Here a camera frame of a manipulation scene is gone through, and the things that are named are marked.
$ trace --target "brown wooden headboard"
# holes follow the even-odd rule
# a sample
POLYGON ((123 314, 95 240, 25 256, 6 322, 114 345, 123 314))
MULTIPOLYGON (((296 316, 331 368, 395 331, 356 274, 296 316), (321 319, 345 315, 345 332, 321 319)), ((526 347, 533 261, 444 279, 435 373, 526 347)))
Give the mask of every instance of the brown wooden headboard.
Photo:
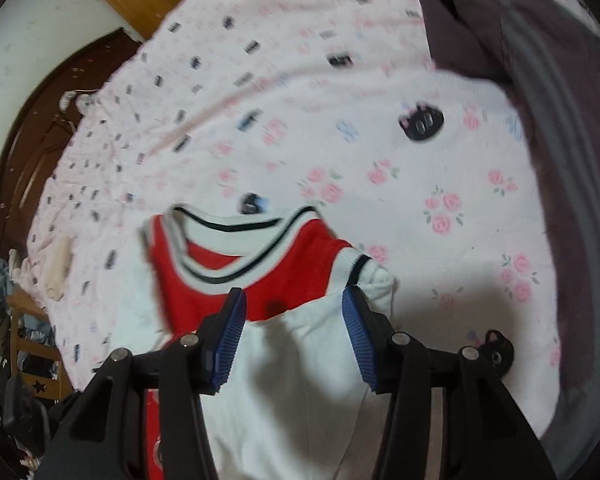
POLYGON ((65 60, 27 99, 0 156, 0 258, 7 259, 9 249, 27 253, 40 194, 73 135, 69 121, 77 125, 82 117, 73 102, 60 113, 62 95, 101 88, 137 49, 120 28, 65 60))

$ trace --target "black stripe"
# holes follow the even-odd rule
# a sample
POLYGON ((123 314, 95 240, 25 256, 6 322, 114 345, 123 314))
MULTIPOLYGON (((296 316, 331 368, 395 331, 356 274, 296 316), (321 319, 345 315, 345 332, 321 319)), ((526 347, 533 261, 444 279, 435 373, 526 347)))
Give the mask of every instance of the black stripe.
MULTIPOLYGON (((252 231, 252 230, 255 230, 255 229, 262 229, 263 227, 272 227, 272 226, 277 225, 282 220, 281 218, 277 218, 275 220, 271 220, 271 221, 268 221, 268 222, 260 222, 260 223, 255 223, 255 224, 243 224, 243 225, 238 225, 238 226, 221 226, 219 224, 213 224, 213 223, 210 223, 210 222, 205 222, 202 219, 196 217, 195 215, 192 215, 191 213, 187 212, 185 209, 183 209, 181 207, 176 207, 174 209, 177 210, 177 211, 183 212, 187 216, 190 216, 191 218, 193 218, 196 221, 200 221, 203 225, 211 227, 212 229, 215 228, 214 226, 218 226, 218 227, 223 228, 223 229, 220 229, 221 231, 225 231, 226 228, 231 228, 227 232, 252 231)), ((315 210, 314 207, 311 207, 311 206, 306 206, 306 207, 303 207, 301 210, 299 210, 293 216, 293 218, 289 221, 289 224, 280 233, 280 235, 278 236, 278 238, 276 238, 271 243, 271 245, 269 247, 267 247, 264 251, 262 251, 262 253, 260 253, 260 256, 258 256, 251 263, 245 265, 243 268, 241 268, 239 270, 236 270, 235 272, 233 272, 231 274, 228 274, 227 276, 219 276, 217 278, 213 278, 211 276, 205 276, 204 274, 200 274, 199 272, 196 272, 195 270, 191 269, 190 267, 187 267, 187 264, 185 262, 183 262, 181 258, 179 258, 179 261, 180 261, 182 267, 189 274, 191 274, 192 276, 195 276, 201 282, 211 283, 213 285, 218 285, 220 283, 230 282, 231 280, 235 280, 235 279, 240 278, 241 276, 245 275, 247 272, 249 272, 251 269, 253 269, 253 267, 257 266, 267 256, 269 256, 269 254, 271 254, 271 252, 278 245, 280 245, 280 243, 282 243, 282 240, 284 240, 284 238, 286 237, 286 235, 288 234, 288 232, 291 230, 291 228, 293 227, 293 225, 300 219, 300 217, 304 216, 306 213, 309 213, 309 212, 316 212, 316 210, 315 210)))
POLYGON ((353 269, 351 269, 351 273, 349 275, 349 279, 347 280, 347 286, 354 286, 358 284, 360 280, 360 273, 362 272, 362 267, 370 260, 366 254, 362 254, 356 263, 353 265, 353 269))

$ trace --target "metal screw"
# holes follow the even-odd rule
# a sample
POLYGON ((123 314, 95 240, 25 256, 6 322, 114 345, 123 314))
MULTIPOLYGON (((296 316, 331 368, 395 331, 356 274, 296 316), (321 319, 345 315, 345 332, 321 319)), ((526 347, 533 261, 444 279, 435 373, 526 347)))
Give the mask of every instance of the metal screw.
POLYGON ((197 335, 193 334, 193 333, 191 333, 191 334, 185 334, 184 336, 182 336, 180 338, 180 344, 182 346, 184 346, 185 348, 187 346, 195 346, 195 345, 198 344, 199 341, 200 341, 200 338, 197 335))
POLYGON ((127 350, 126 348, 116 348, 113 352, 111 352, 111 360, 117 363, 118 361, 126 359, 128 355, 129 350, 127 350))
POLYGON ((465 346, 462 349, 462 357, 469 359, 469 361, 475 361, 478 357, 480 357, 480 354, 474 347, 465 346))
POLYGON ((406 346, 411 342, 411 338, 407 333, 394 332, 394 334, 391 336, 391 341, 393 341, 394 344, 397 344, 398 346, 406 346))

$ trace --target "red fabric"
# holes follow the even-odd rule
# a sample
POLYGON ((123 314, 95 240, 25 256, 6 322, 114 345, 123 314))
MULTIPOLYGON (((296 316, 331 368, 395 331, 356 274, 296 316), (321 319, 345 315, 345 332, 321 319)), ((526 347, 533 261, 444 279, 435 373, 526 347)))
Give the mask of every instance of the red fabric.
MULTIPOLYGON (((165 234, 157 217, 152 218, 154 245, 150 258, 162 293, 162 306, 174 337, 197 330, 208 314, 220 310, 225 294, 206 295, 182 282, 171 263, 165 234)), ((247 296, 247 320, 274 317, 325 295, 331 267, 337 254, 350 244, 338 240, 319 219, 309 220, 277 266, 258 282, 244 289, 247 296)), ((216 254, 192 242, 187 243, 189 256, 203 267, 219 270, 239 256, 216 254)), ((161 467, 154 460, 160 439, 159 403, 149 393, 146 400, 145 442, 150 480, 164 480, 161 467)))

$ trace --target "white fabric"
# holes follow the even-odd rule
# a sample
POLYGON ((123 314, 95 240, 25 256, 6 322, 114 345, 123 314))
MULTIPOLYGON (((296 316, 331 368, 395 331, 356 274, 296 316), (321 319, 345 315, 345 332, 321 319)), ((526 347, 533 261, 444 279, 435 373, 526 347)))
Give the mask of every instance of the white fabric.
MULTIPOLYGON (((558 1, 595 28, 576 0, 558 1)), ((116 346, 164 339, 142 222, 178 202, 231 215, 256 192, 317 205, 386 266, 395 322, 423 343, 455 351, 503 332, 516 348, 505 383, 544 431, 558 394, 555 276, 521 121, 496 85, 434 70, 420 15, 418 0, 184 0, 167 17, 99 92, 30 232, 20 281, 48 309, 75 386, 116 346), (352 67, 328 63, 341 53, 352 67), (414 144, 397 118, 420 101, 445 124, 414 144), (75 239, 75 256, 54 302, 40 267, 57 236, 75 239)))

